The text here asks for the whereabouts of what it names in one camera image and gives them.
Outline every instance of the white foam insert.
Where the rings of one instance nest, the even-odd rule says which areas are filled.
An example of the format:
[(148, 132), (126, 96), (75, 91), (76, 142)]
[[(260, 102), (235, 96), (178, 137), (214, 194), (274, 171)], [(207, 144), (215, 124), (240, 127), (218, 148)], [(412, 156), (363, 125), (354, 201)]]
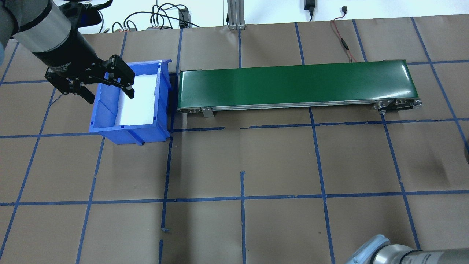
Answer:
[(157, 79), (157, 75), (135, 76), (133, 99), (121, 90), (115, 126), (153, 123)]

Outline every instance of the black cable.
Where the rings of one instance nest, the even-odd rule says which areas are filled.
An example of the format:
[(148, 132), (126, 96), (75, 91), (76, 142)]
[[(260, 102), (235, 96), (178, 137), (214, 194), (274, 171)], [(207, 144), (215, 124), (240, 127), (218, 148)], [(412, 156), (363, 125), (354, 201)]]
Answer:
[(103, 15), (103, 13), (101, 13), (100, 10), (98, 10), (98, 12), (101, 14), (101, 28), (99, 29), (98, 33), (101, 33), (101, 31), (103, 30), (103, 27), (104, 27), (104, 15)]
[(131, 22), (132, 24), (134, 24), (135, 31), (138, 31), (138, 30), (137, 30), (137, 25), (135, 25), (135, 23), (134, 23), (132, 20), (127, 20), (127, 28), (130, 30), (129, 22)]
[[(139, 11), (139, 12), (135, 12), (135, 13), (132, 13), (132, 14), (128, 15), (128, 16), (125, 18), (124, 22), (126, 22), (127, 19), (129, 19), (131, 16), (136, 15), (136, 14), (154, 14), (154, 13), (153, 13), (153, 12), (148, 12), (148, 11)], [(175, 17), (172, 17), (172, 16), (166, 16), (166, 15), (162, 15), (162, 14), (160, 14), (160, 16), (164, 16), (164, 17), (167, 17), (167, 18), (172, 18), (172, 19), (175, 19), (175, 20), (179, 20), (179, 21), (182, 21), (182, 22), (185, 22), (185, 23), (187, 23), (187, 24), (191, 24), (191, 25), (193, 25), (193, 26), (196, 26), (196, 27), (200, 28), (200, 26), (198, 26), (198, 25), (196, 25), (196, 24), (194, 24), (194, 23), (191, 23), (191, 22), (189, 22), (189, 21), (185, 21), (185, 20), (182, 20), (182, 19), (179, 19), (179, 18), (175, 18)]]
[[(154, 14), (156, 14), (156, 22), (157, 22), (158, 24), (159, 24), (158, 15), (159, 15), (159, 11), (160, 11), (160, 10), (162, 10), (163, 13), (165, 13), (165, 15), (168, 15), (168, 14), (166, 13), (166, 11), (163, 10), (161, 7), (162, 7), (162, 6), (159, 6), (159, 5), (153, 5), (153, 7), (151, 8), (152, 12), (153, 12)], [(173, 28), (173, 24), (171, 23), (171, 20), (168, 19), (168, 21), (169, 21), (169, 27)]]
[[(164, 9), (163, 7), (164, 7), (165, 5), (169, 5), (170, 7)], [(171, 9), (171, 8), (176, 8), (176, 9), (178, 10), (179, 14), (181, 14), (182, 19), (183, 19), (183, 20), (186, 20), (186, 19), (188, 20), (189, 18), (188, 18), (188, 17), (187, 17), (187, 18), (184, 17), (184, 13), (182, 12), (182, 10), (181, 10), (178, 6), (183, 6), (184, 8), (187, 8), (187, 6), (185, 6), (185, 5), (174, 5), (174, 4), (171, 4), (171, 3), (164, 3), (164, 4), (162, 4), (162, 5), (158, 8), (157, 13), (159, 13), (159, 11), (160, 11), (160, 9), (161, 9), (163, 12), (165, 12), (165, 15), (168, 15), (165, 10), (169, 10), (169, 9)]]
[(118, 24), (121, 28), (123, 28), (123, 26), (122, 26), (121, 23), (119, 23), (119, 22), (114, 22), (114, 24), (113, 24), (113, 26), (112, 26), (112, 28), (111, 28), (111, 29), (113, 30), (113, 32), (114, 32), (114, 26), (115, 26), (116, 24)]

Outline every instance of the robotic arm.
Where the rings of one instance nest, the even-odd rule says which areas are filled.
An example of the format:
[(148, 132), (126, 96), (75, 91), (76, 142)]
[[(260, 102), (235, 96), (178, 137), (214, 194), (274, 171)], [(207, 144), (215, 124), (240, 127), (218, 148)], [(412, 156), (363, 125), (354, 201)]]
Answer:
[(45, 78), (62, 94), (80, 95), (88, 103), (94, 94), (84, 85), (103, 83), (121, 88), (134, 98), (135, 73), (118, 56), (103, 61), (78, 32), (101, 22), (99, 9), (110, 6), (52, 0), (0, 0), (0, 63), (10, 36), (17, 39), (49, 68)]

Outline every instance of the cable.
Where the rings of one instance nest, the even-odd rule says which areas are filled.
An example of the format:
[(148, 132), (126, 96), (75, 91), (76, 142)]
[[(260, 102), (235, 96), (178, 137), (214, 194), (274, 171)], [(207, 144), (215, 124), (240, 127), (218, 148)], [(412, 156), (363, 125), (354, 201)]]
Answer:
[(101, 28), (99, 29), (98, 33), (101, 33), (101, 31), (103, 30), (103, 27), (104, 27), (104, 15), (103, 15), (103, 13), (101, 13), (101, 10), (98, 10), (98, 12), (101, 14)]
[(118, 24), (118, 25), (121, 27), (121, 29), (124, 28), (121, 23), (119, 23), (119, 22), (114, 22), (114, 24), (113, 24), (113, 26), (112, 26), (112, 28), (111, 28), (111, 29), (113, 30), (113, 32), (114, 32), (114, 26), (115, 26), (116, 24)]
[[(153, 13), (153, 12), (148, 12), (148, 11), (139, 11), (139, 12), (135, 12), (135, 13), (132, 13), (132, 14), (128, 15), (128, 16), (125, 18), (124, 22), (126, 22), (131, 16), (136, 15), (136, 14), (154, 14), (154, 13)], [(166, 16), (166, 15), (162, 15), (162, 14), (159, 14), (159, 15), (160, 15), (160, 16), (164, 16), (164, 17), (167, 17), (167, 18), (172, 18), (172, 19), (175, 19), (175, 20), (179, 20), (179, 21), (182, 21), (182, 22), (185, 22), (185, 23), (187, 23), (187, 24), (191, 24), (191, 25), (193, 25), (193, 26), (195, 26), (195, 27), (200, 28), (200, 26), (198, 26), (198, 25), (196, 25), (196, 24), (194, 24), (194, 23), (191, 23), (191, 22), (189, 22), (189, 21), (185, 21), (185, 20), (182, 20), (182, 19), (179, 19), (179, 18), (175, 18), (175, 17), (172, 17), (172, 16)]]
[(348, 48), (348, 45), (347, 43), (345, 42), (345, 40), (342, 38), (342, 36), (340, 35), (340, 32), (339, 32), (339, 29), (337, 28), (337, 25), (335, 24), (335, 20), (336, 19), (340, 19), (340, 18), (343, 18), (345, 17), (345, 15), (347, 14), (347, 7), (342, 7), (342, 12), (344, 12), (344, 15), (343, 16), (339, 16), (339, 17), (336, 17), (334, 18), (333, 20), (331, 20), (332, 24), (334, 25), (334, 28), (335, 30), (337, 31), (337, 35), (340, 39), (340, 42), (342, 43), (342, 46), (344, 47), (344, 49), (346, 50), (346, 52), (350, 55), (350, 59), (349, 59), (349, 62), (352, 62), (352, 59), (356, 61), (355, 57), (352, 55), (352, 53), (350, 52), (349, 48)]
[[(165, 5), (170, 5), (171, 7), (166, 8), (166, 9), (163, 9), (163, 6), (165, 6)], [(168, 14), (166, 14), (166, 11), (165, 11), (165, 10), (169, 10), (169, 9), (171, 9), (171, 8), (176, 8), (176, 9), (179, 11), (178, 14), (181, 14), (182, 19), (183, 19), (183, 20), (186, 20), (186, 19), (188, 20), (189, 18), (188, 18), (188, 17), (187, 17), (187, 18), (184, 17), (184, 13), (182, 12), (182, 10), (181, 10), (178, 6), (184, 6), (185, 8), (187, 8), (185, 5), (174, 5), (174, 4), (171, 4), (171, 3), (164, 3), (164, 4), (162, 4), (162, 5), (160, 6), (160, 8), (161, 8), (161, 10), (162, 10), (163, 12), (165, 12), (165, 15), (168, 15)]]
[(131, 22), (132, 24), (134, 24), (135, 31), (138, 31), (138, 29), (137, 29), (137, 25), (135, 25), (135, 23), (134, 23), (132, 20), (127, 20), (127, 28), (130, 30), (130, 27), (129, 27), (129, 22)]

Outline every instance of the white wall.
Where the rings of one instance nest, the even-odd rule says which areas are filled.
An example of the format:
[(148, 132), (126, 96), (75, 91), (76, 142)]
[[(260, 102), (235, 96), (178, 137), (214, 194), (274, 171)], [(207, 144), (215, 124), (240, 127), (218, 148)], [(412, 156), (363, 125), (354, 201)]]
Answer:
[[(63, 0), (54, 0), (57, 5)], [(105, 0), (91, 0), (99, 4)], [(114, 0), (111, 7), (102, 10), (104, 29), (116, 21), (123, 22), (126, 16), (137, 11), (151, 11), (156, 0)], [(221, 26), (226, 18), (226, 0), (178, 0), (173, 4), (184, 4), (189, 8), (192, 22), (201, 27)], [(366, 19), (404, 16), (436, 16), (469, 14), (469, 0), (316, 0), (313, 21), (327, 21), (341, 15), (342, 6), (348, 7), (345, 19)], [(247, 24), (288, 23), (309, 21), (310, 15), (304, 9), (304, 0), (245, 0), (244, 13)], [(176, 9), (167, 11), (169, 16), (178, 17)], [(150, 14), (138, 14), (131, 20), (139, 30), (150, 26)], [(83, 34), (97, 33), (100, 25), (81, 28)]]

